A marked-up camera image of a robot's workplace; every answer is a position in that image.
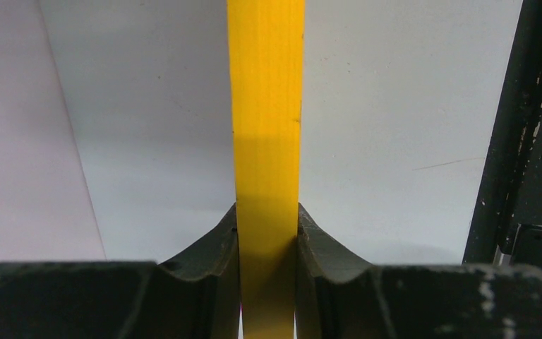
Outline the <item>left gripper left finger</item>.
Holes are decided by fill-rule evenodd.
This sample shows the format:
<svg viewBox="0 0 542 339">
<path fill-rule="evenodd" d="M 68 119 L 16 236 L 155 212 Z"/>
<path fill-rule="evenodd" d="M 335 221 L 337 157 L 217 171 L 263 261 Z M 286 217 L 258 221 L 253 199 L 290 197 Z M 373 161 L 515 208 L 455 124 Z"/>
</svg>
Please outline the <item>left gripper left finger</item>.
<svg viewBox="0 0 542 339">
<path fill-rule="evenodd" d="M 236 210 L 161 262 L 0 263 L 0 338 L 236 338 Z"/>
</svg>

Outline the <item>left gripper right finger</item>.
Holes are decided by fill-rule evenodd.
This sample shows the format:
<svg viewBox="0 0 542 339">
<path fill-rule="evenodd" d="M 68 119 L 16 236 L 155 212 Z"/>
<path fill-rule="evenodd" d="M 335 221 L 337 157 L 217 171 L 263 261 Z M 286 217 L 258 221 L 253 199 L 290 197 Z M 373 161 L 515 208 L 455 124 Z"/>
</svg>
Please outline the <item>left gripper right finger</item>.
<svg viewBox="0 0 542 339">
<path fill-rule="evenodd" d="M 542 338 L 533 266 L 377 266 L 299 208 L 299 338 Z"/>
</svg>

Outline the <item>yellow wooden picture frame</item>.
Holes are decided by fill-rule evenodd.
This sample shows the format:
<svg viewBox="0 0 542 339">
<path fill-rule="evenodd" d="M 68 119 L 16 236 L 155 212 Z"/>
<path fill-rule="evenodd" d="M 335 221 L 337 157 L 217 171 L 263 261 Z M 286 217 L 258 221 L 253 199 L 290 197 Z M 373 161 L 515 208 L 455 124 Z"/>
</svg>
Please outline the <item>yellow wooden picture frame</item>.
<svg viewBox="0 0 542 339">
<path fill-rule="evenodd" d="M 303 93 L 303 1 L 227 4 L 245 338 L 292 338 Z"/>
</svg>

